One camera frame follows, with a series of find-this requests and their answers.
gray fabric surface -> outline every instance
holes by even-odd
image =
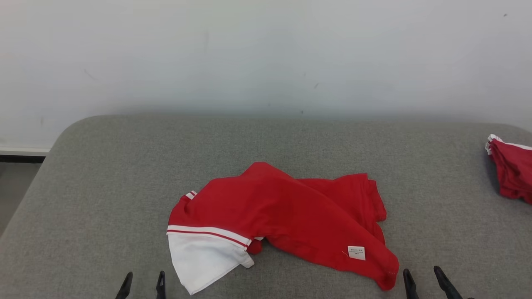
[[[266,161],[296,178],[367,172],[388,211],[381,223],[420,298],[445,298],[439,265],[463,296],[532,296],[532,206],[497,194],[490,133],[532,145],[499,124],[427,124],[103,116],[58,139],[0,238],[0,298],[187,298],[165,231],[172,207],[210,179]],[[369,278],[269,245],[197,298],[404,298]]]
[[[0,163],[0,236],[39,168],[40,164]]]

floor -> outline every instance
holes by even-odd
[[[0,163],[0,236],[41,164]]]

white stripe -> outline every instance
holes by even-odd
[[[204,231],[204,232],[212,232],[214,234],[226,236],[228,238],[231,238],[233,240],[239,241],[240,243],[249,245],[251,243],[251,240],[248,238],[245,238],[239,234],[236,234],[232,231],[217,228],[217,227],[191,227],[191,226],[181,226],[181,225],[169,225],[168,230],[182,230],[182,231]]]
[[[502,142],[504,144],[508,144],[508,145],[513,145],[513,146],[516,146],[516,147],[520,147],[522,148],[523,150],[529,150],[529,151],[532,151],[532,147],[530,146],[526,146],[526,145],[520,145],[520,144],[515,144],[515,143],[506,143],[504,142],[502,139],[500,139],[497,135],[495,134],[490,134],[490,136],[488,136],[488,143],[486,143],[486,151],[488,152],[488,155],[491,155],[492,154],[492,149],[489,148],[489,143],[493,141],[493,139],[499,141],[499,142]]]
[[[237,246],[238,248],[241,248],[244,251],[246,251],[246,249],[247,249],[247,247],[242,246],[242,244],[240,244],[240,243],[233,242],[233,241],[231,241],[229,239],[226,239],[226,238],[223,238],[223,237],[220,237],[220,236],[216,236],[216,235],[211,235],[211,234],[190,234],[188,232],[167,231],[167,236],[170,236],[170,235],[178,235],[178,236],[186,236],[186,237],[202,236],[202,237],[214,238],[214,239],[222,240],[224,242],[229,242],[229,243]]]

wall baseboard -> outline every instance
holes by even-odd
[[[2,147],[0,146],[0,155],[2,156],[38,156],[46,157],[49,148],[33,148],[33,147]]]

gray cushion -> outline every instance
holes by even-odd
[[[445,298],[439,265],[463,296],[529,298],[532,206],[497,194],[490,133],[532,145],[500,124],[428,124],[102,116],[57,140],[0,239],[0,298],[187,298],[165,235],[178,198],[266,161],[296,178],[367,172],[388,211],[381,223],[420,298]],[[369,278],[305,262],[265,244],[197,298],[405,298]]]

